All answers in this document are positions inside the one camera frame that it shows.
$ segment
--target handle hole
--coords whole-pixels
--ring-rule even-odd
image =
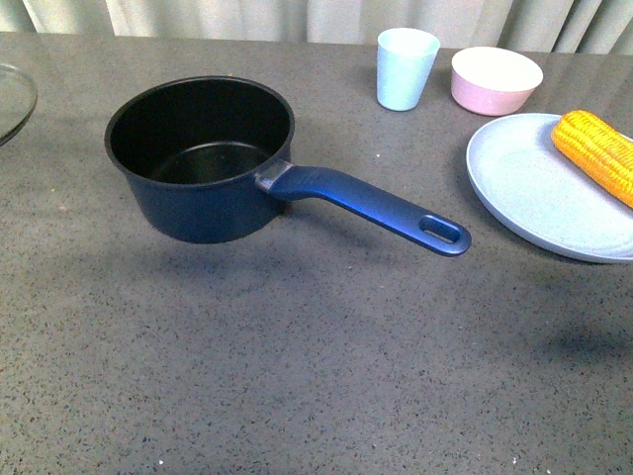
[[[455,243],[461,236],[457,227],[429,215],[422,217],[419,221],[419,228],[425,233],[439,238],[444,242]]]

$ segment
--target corn cob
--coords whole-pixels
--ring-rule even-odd
[[[633,208],[633,142],[587,111],[565,114],[552,141],[598,185]]]

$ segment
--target saucepan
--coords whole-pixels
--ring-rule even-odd
[[[227,242],[263,228],[291,201],[321,198],[440,255],[471,245],[460,225],[330,168],[291,163],[295,118],[257,82],[200,76],[153,87],[112,117],[106,151],[160,232]]]

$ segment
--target plate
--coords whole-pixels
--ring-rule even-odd
[[[37,101],[33,79],[15,66],[0,63],[0,145],[20,131]]]
[[[477,196],[511,231],[547,250],[588,262],[633,261],[633,210],[554,147],[560,118],[516,114],[477,130],[466,151]]]

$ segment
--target glass lid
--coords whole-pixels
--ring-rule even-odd
[[[0,145],[20,131],[37,101],[33,79],[15,66],[0,63]]]

